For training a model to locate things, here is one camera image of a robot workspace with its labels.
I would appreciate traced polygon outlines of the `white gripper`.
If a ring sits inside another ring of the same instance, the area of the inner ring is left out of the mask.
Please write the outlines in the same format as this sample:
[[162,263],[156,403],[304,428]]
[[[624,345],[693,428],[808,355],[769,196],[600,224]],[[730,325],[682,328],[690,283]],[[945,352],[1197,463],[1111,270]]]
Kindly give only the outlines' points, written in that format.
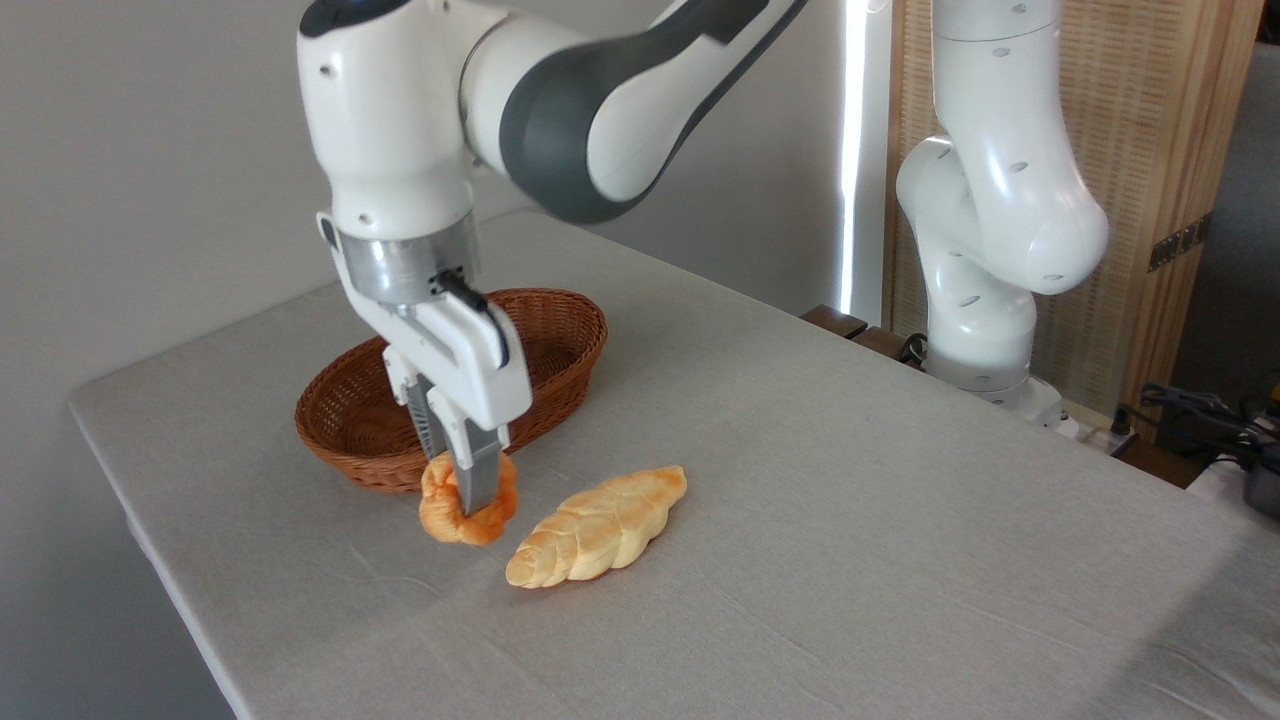
[[383,363],[428,461],[451,454],[463,515],[497,498],[507,425],[531,407],[532,387],[513,322],[470,287],[463,266],[435,266],[474,247],[466,217],[431,237],[371,241],[339,232],[330,215],[317,228],[357,316],[388,346]]

